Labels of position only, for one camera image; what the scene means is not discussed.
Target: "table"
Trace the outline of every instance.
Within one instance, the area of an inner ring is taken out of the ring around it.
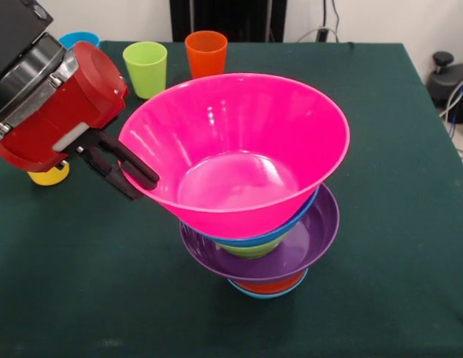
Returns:
[[[102,43],[123,74],[126,45]],[[183,44],[166,47],[168,85],[189,79]],[[404,47],[231,43],[239,71],[311,84],[350,123],[327,181],[341,227],[303,284],[248,298],[153,201],[80,160],[44,188],[0,158],[0,357],[463,357],[463,165]]]

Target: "green bowl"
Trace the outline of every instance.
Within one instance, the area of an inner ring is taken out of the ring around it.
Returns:
[[[217,244],[220,248],[228,251],[230,254],[241,257],[242,259],[259,259],[271,251],[273,251],[286,237],[288,233],[284,233],[279,236],[277,239],[270,241],[263,245],[251,246],[250,248],[237,248],[234,246]]]

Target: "plastic cup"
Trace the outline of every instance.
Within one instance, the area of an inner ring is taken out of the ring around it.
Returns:
[[[64,35],[59,39],[60,44],[68,50],[70,50],[72,47],[75,46],[76,43],[80,41],[92,43],[94,46],[100,47],[100,39],[96,34],[93,34],[92,32],[71,32],[70,34]]]
[[[123,53],[133,90],[143,99],[150,99],[165,90],[166,47],[160,43],[141,42],[128,46]]]
[[[226,60],[226,36],[215,31],[196,31],[185,39],[193,78],[220,75]]]
[[[28,172],[28,174],[29,177],[31,177],[32,181],[37,185],[50,186],[59,184],[62,180],[64,180],[67,177],[67,175],[69,175],[69,171],[70,167],[67,163],[67,165],[65,165],[62,169],[52,168],[48,172]]]

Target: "light blue bowl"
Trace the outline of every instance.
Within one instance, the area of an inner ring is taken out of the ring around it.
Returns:
[[[228,278],[228,281],[231,283],[231,286],[233,286],[238,291],[243,292],[245,295],[248,295],[248,296],[250,296],[252,298],[257,298],[259,300],[269,300],[270,298],[276,298],[276,297],[284,296],[285,294],[290,293],[290,291],[292,291],[293,289],[298,287],[303,282],[304,278],[306,278],[308,270],[309,269],[307,268],[306,271],[304,272],[303,276],[300,278],[300,280],[295,285],[293,285],[293,287],[291,287],[290,289],[287,289],[286,291],[282,291],[282,292],[279,292],[279,293],[274,293],[273,295],[261,295],[261,294],[258,294],[258,293],[252,293],[252,292],[249,292],[248,290],[243,289],[242,287],[236,285],[229,278]]]
[[[210,239],[217,244],[227,245],[227,246],[234,246],[235,248],[250,248],[253,246],[259,246],[267,244],[278,237],[284,235],[285,233],[289,232],[298,222],[302,219],[304,214],[307,210],[311,207],[312,203],[314,202],[315,197],[317,196],[319,191],[319,186],[317,189],[312,193],[311,197],[307,199],[307,201],[300,207],[300,209],[284,224],[279,226],[277,229],[270,231],[269,233],[265,233],[263,235],[249,237],[247,239],[220,239],[218,237],[208,236],[204,233],[200,233],[199,231],[193,229],[200,235]]]

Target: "bowl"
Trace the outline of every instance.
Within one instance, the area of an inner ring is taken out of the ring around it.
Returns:
[[[277,239],[274,239],[273,241],[270,241],[266,244],[258,245],[258,246],[251,246],[248,248],[240,248],[240,247],[235,247],[235,246],[228,246],[228,245],[222,245],[222,244],[217,244],[220,248],[223,248],[230,254],[241,257],[242,259],[259,259],[260,257],[263,257],[267,254],[269,254],[271,251],[273,251],[286,237],[287,233],[284,233],[283,235],[279,236]]]
[[[306,271],[299,272],[295,276],[286,278],[285,280],[277,281],[274,283],[268,283],[267,285],[259,285],[252,283],[240,283],[233,281],[237,286],[245,289],[248,292],[256,293],[258,295],[274,295],[286,291],[287,289],[292,288],[296,283],[300,281],[302,276],[306,274]]]
[[[186,250],[203,267],[240,283],[268,284],[310,267],[332,245],[339,223],[337,202],[321,185],[314,204],[270,254],[255,260],[230,255],[185,225],[180,233]]]
[[[260,300],[269,300],[271,298],[284,296],[284,295],[290,293],[290,291],[293,291],[294,289],[296,289],[296,287],[298,287],[299,285],[302,284],[302,282],[304,281],[304,278],[306,278],[307,271],[308,270],[306,270],[304,272],[304,274],[301,276],[301,278],[299,279],[299,281],[295,285],[293,285],[292,287],[288,288],[285,291],[274,293],[274,294],[271,294],[271,295],[264,295],[264,294],[254,293],[254,292],[248,291],[246,289],[243,289],[242,287],[240,287],[236,283],[234,283],[232,280],[228,280],[228,281],[229,281],[229,283],[231,283],[231,286],[233,286],[238,291],[244,293],[245,295],[248,295],[248,296],[250,296],[252,298],[257,298],[257,299],[260,299]]]
[[[178,84],[139,107],[119,139],[160,175],[126,178],[209,236],[263,235],[284,224],[344,159],[343,112],[317,89],[254,73]]]
[[[302,207],[300,207],[299,210],[287,222],[279,226],[277,229],[274,229],[269,233],[265,233],[264,235],[249,237],[247,239],[219,239],[218,237],[204,235],[203,233],[201,233],[201,235],[216,242],[219,245],[232,246],[235,248],[250,248],[258,245],[267,244],[268,242],[274,241],[282,235],[287,234],[299,222],[299,220],[311,207],[318,192],[319,187],[316,188],[316,190],[312,193],[311,197],[306,200]]]

